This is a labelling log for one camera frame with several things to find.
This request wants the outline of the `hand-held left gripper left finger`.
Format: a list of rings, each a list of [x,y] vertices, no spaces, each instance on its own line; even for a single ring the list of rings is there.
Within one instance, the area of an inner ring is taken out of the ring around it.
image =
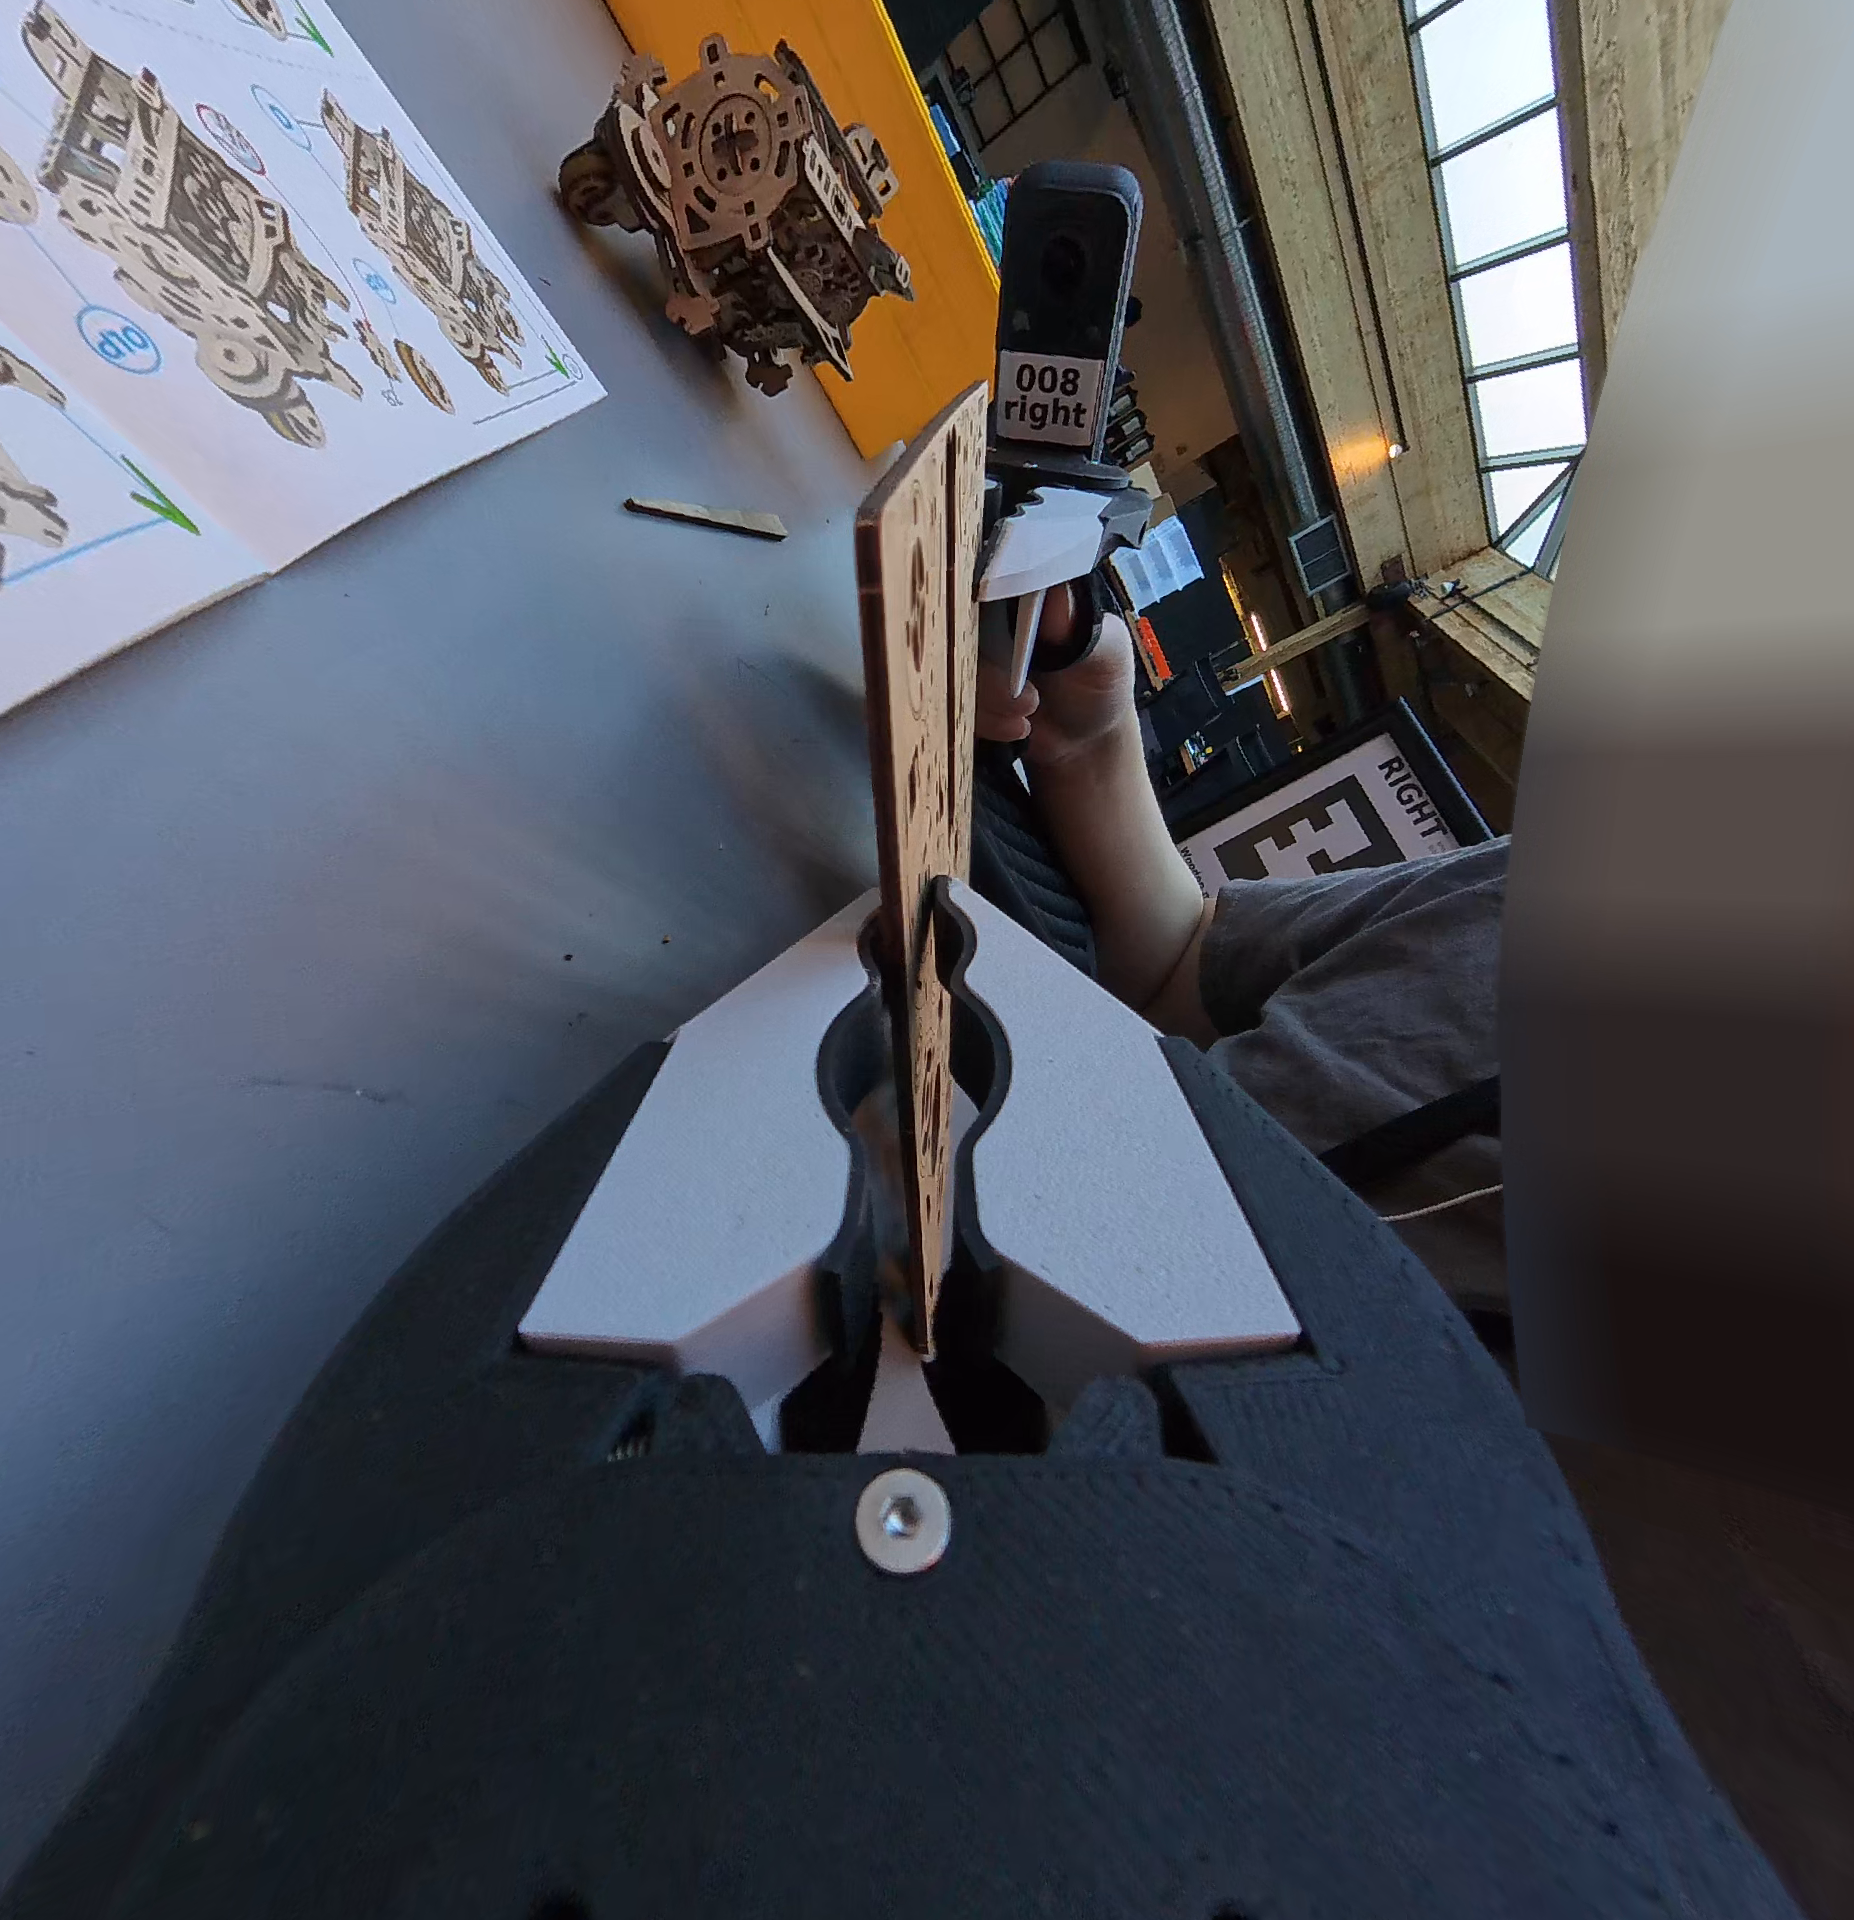
[[[722,1377],[775,1454],[778,1408],[831,1353],[820,1256],[851,1148],[817,1050],[868,985],[863,892],[678,1027],[524,1314],[532,1353]]]

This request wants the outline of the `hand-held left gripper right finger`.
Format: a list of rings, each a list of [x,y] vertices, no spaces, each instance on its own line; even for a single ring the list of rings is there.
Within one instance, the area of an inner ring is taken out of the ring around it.
[[[1156,1027],[961,879],[989,1099],[959,1151],[959,1227],[999,1284],[997,1353],[1044,1396],[1169,1363],[1290,1349],[1299,1319]]]

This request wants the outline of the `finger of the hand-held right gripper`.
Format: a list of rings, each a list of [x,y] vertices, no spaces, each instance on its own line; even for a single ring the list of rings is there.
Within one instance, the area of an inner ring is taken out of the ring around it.
[[[1017,601],[1088,575],[1102,557],[1100,492],[1033,492],[993,527],[979,556],[979,606]]]

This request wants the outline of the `narrow wooden parts sheet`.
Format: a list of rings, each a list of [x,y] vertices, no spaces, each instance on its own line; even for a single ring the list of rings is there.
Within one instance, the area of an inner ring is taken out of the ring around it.
[[[855,514],[867,739],[881,909],[874,956],[890,1013],[909,1223],[910,1341],[933,1314],[950,1223],[950,997],[933,884],[973,851],[975,602],[989,456],[989,386],[953,399]]]

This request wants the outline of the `person's right forearm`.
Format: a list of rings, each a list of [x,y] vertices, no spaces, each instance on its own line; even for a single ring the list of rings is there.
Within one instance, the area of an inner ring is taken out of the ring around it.
[[[1137,734],[1037,760],[1031,791],[1088,915],[1106,990],[1167,1035],[1214,1043],[1200,997],[1214,907],[1173,848]]]

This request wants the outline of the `assembled wooden model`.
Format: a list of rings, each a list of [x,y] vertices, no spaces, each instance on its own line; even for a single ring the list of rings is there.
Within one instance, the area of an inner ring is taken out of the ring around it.
[[[740,355],[760,393],[782,393],[797,365],[851,378],[867,302],[913,300],[905,259],[877,228],[894,170],[867,126],[831,118],[789,43],[763,55],[708,34],[679,83],[657,59],[627,61],[557,192],[589,227],[651,232],[673,276],[666,316]]]

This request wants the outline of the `person's right hand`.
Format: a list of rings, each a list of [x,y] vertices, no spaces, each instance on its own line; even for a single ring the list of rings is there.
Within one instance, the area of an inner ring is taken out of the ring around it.
[[[1066,764],[1110,739],[1137,735],[1135,648],[1129,626],[1106,614],[1091,648],[1072,665],[1010,694],[1007,669],[979,661],[975,734],[1022,749],[1033,767]]]

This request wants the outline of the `flat wooden stick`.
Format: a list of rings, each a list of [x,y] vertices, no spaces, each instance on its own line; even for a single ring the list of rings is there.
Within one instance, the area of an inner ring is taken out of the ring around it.
[[[740,540],[756,540],[756,541],[785,541],[789,528],[785,523],[763,510],[734,510],[734,508],[708,508],[700,502],[679,502],[666,498],[639,498],[627,495],[625,510],[629,515],[645,515],[666,523],[687,523],[700,527],[706,531],[724,531],[739,533]]]

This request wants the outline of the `framed marker sign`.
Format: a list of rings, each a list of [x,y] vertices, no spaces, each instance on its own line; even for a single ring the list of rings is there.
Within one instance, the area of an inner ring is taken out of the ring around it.
[[[1489,839],[1480,810],[1420,727],[1388,702],[1173,830],[1214,892],[1230,879],[1306,879],[1412,864]]]

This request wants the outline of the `yellow plastic bin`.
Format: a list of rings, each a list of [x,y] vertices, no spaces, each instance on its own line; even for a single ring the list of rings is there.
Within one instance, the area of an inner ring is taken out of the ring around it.
[[[851,378],[817,382],[859,452],[913,438],[963,389],[993,371],[999,276],[983,248],[940,135],[878,2],[608,2],[634,53],[670,81],[722,34],[740,53],[785,41],[833,118],[867,123],[885,146],[897,194],[885,239],[909,261],[913,300],[877,297],[851,329]]]

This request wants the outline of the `skylight window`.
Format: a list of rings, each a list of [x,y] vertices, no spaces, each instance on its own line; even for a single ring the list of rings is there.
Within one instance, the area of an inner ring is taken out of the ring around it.
[[[1548,2],[1403,2],[1489,541],[1552,580],[1592,411]]]

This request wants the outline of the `person's brown trousers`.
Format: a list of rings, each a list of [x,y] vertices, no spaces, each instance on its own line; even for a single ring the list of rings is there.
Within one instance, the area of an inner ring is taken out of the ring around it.
[[[1552,1448],[1714,1783],[1805,1916],[1854,1916],[1854,1512]]]

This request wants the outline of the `instruction booklet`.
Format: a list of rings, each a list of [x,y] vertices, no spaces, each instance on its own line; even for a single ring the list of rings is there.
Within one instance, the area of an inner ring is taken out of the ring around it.
[[[0,2],[0,714],[601,397],[326,6]]]

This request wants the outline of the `grey ventilation duct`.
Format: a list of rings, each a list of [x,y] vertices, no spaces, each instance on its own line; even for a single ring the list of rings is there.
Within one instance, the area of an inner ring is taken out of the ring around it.
[[[1180,6],[1106,2],[1100,13],[1204,300],[1234,430],[1268,514],[1289,541],[1290,531],[1335,514],[1277,348],[1270,296],[1252,259],[1252,221],[1208,115],[1200,61],[1187,43]],[[1327,610],[1358,601],[1353,576],[1319,597]]]

